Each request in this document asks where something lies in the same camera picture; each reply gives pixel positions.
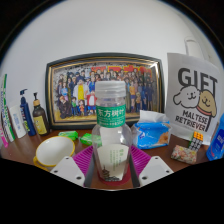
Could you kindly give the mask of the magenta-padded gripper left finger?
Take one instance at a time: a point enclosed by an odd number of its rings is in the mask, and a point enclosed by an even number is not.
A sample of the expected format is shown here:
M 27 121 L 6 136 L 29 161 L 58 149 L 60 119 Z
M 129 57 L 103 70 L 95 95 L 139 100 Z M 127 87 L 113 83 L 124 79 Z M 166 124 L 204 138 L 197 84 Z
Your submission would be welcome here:
M 90 187 L 94 172 L 93 147 L 89 146 L 73 157 L 64 157 L 51 173 L 82 187 Z

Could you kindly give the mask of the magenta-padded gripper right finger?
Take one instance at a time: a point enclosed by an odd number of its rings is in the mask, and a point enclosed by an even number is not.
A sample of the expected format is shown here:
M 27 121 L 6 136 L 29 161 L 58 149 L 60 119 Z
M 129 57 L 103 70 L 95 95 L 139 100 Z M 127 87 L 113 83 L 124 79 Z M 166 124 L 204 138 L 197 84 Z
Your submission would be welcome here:
M 173 173 L 172 169 L 159 157 L 131 147 L 129 160 L 134 188 L 143 187 Z

